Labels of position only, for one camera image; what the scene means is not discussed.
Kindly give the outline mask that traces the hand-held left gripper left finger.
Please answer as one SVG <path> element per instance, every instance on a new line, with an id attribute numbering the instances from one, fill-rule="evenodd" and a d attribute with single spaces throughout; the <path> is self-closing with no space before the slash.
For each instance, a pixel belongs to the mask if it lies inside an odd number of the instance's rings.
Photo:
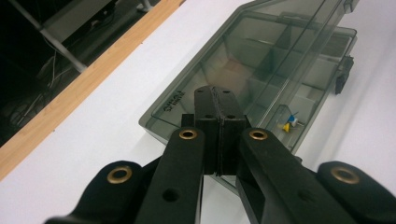
<path id="1" fill-rule="evenodd" d="M 194 92 L 194 113 L 183 114 L 182 127 L 195 127 L 205 133 L 205 174 L 217 171 L 218 112 L 214 88 L 205 86 Z"/>

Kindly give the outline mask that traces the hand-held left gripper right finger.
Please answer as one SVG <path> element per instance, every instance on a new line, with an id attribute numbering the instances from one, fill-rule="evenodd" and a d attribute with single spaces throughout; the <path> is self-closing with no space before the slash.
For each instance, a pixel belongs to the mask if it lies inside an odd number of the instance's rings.
<path id="1" fill-rule="evenodd" d="M 250 123 L 230 90 L 215 88 L 214 93 L 219 121 L 216 173 L 236 175 L 241 134 Z"/>

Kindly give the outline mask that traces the grey transparent compartment box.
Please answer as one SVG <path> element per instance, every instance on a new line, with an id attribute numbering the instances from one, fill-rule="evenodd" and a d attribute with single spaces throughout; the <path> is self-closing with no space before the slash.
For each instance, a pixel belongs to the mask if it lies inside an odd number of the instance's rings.
<path id="1" fill-rule="evenodd" d="M 239 7 L 139 120 L 162 143 L 194 111 L 194 92 L 233 92 L 250 124 L 296 152 L 330 93 L 344 88 L 356 31 L 340 26 L 360 0 L 254 0 Z M 304 126 L 292 127 L 294 115 Z M 290 132 L 282 130 L 290 124 Z"/>

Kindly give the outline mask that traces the white table sheet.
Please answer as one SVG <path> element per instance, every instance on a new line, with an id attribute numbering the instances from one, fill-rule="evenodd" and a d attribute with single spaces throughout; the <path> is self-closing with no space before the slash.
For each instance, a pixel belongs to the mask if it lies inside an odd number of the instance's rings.
<path id="1" fill-rule="evenodd" d="M 43 224 L 69 213 L 101 168 L 113 161 L 147 163 L 163 145 L 139 118 L 191 57 L 246 0 L 186 0 L 161 12 L 161 25 L 140 45 L 123 40 L 128 51 L 112 72 L 95 64 L 81 88 L 53 103 L 72 113 L 50 131 L 52 115 L 35 118 L 17 148 L 23 161 L 1 167 L 0 224 Z M 346 14 L 345 27 L 358 33 L 355 63 L 338 95 L 327 98 L 305 137 L 299 155 L 316 168 L 325 161 L 355 165 L 396 194 L 396 0 L 360 0 Z"/>

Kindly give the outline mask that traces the wooden table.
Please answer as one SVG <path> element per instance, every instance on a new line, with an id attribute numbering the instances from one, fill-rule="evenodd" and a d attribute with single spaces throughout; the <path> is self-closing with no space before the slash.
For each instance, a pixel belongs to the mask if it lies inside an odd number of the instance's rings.
<path id="1" fill-rule="evenodd" d="M 161 0 L 0 147 L 0 181 L 45 140 L 137 47 L 186 0 Z"/>

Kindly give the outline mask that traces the white metal stand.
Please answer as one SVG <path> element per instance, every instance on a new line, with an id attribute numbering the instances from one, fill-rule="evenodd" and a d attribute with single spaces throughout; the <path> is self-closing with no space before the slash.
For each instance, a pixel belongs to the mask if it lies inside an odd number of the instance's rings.
<path id="1" fill-rule="evenodd" d="M 84 62 L 67 46 L 94 21 L 132 4 L 146 13 L 159 0 L 0 0 L 0 74 L 30 76 L 49 54 L 60 53 L 82 71 Z"/>

